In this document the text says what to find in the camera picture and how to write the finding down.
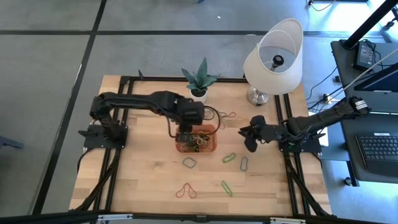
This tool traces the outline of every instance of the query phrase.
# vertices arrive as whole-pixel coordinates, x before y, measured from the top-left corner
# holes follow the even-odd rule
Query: wooden tabletop
[[[120,76],[104,76],[101,92],[117,92]],[[189,97],[185,82],[134,82],[134,94],[151,94],[168,90]],[[215,83],[209,87],[206,105],[219,111],[235,112],[226,118],[225,129],[217,132],[217,148],[210,154],[183,154],[176,150],[174,139],[167,133],[165,117],[144,110],[129,110],[126,147],[122,150],[112,201],[112,211],[129,213],[179,213],[208,215],[285,215],[292,214],[283,155],[278,143],[259,144],[255,153],[249,152],[244,138],[238,134],[255,115],[263,115],[268,124],[277,124],[275,101],[271,97],[263,106],[250,105],[246,100],[247,83]],[[308,116],[303,86],[290,94],[293,116]],[[284,118],[283,97],[281,97]],[[205,123],[216,124],[217,121]],[[223,163],[224,156],[235,152],[236,158]],[[70,208],[79,206],[93,190],[101,170],[104,149],[87,154],[80,166]],[[186,157],[197,165],[183,166]],[[239,169],[246,156],[248,170]],[[319,161],[311,154],[301,154],[306,185],[321,206],[330,212],[329,200]],[[221,187],[225,181],[233,196]],[[175,193],[185,183],[197,192],[196,198]],[[103,194],[103,208],[106,194]],[[300,191],[296,186],[299,210],[302,212]]]

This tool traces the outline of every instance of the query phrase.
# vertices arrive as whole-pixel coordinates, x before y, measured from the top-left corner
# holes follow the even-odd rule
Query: lamp base
[[[246,98],[250,104],[254,106],[261,106],[264,103],[267,103],[269,100],[269,95],[257,90],[253,86],[250,86],[248,92],[246,93]]]

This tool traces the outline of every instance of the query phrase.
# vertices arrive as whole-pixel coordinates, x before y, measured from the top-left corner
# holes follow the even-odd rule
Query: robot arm
[[[266,124],[263,116],[255,116],[250,121],[250,126],[240,129],[239,134],[244,136],[245,146],[251,152],[257,149],[258,141],[269,143],[273,140],[294,144],[301,143],[308,134],[340,122],[344,119],[355,119],[367,116],[370,108],[365,101],[352,96],[343,98],[333,107],[318,114],[308,117],[296,117],[283,121],[279,125]]]
[[[90,116],[101,123],[101,127],[90,125],[87,131],[79,131],[87,139],[93,134],[96,142],[100,141],[126,142],[127,127],[115,121],[110,111],[115,108],[129,108],[137,110],[149,110],[155,114],[165,116],[176,122],[180,128],[176,135],[176,141],[186,141],[182,133],[190,133],[193,125],[201,125],[205,114],[205,106],[202,102],[194,102],[190,98],[172,93],[170,91],[157,91],[150,95],[127,95],[117,93],[102,93],[94,97],[90,109]]]

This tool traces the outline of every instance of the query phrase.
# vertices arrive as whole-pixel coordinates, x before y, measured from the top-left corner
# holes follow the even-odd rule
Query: table lamp
[[[300,84],[302,49],[303,27],[296,19],[281,21],[261,39],[243,65],[251,104],[261,106],[270,94],[285,94]]]

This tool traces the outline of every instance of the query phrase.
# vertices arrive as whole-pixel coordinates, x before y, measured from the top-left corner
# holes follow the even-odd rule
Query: white plant pot
[[[209,90],[206,90],[206,93],[205,93],[203,96],[201,96],[201,97],[194,96],[194,95],[192,94],[192,91],[191,91],[191,90],[189,91],[189,94],[190,94],[191,98],[192,98],[194,101],[201,101],[202,103],[205,103],[205,101],[206,101],[206,99],[207,99],[208,91],[209,91]]]

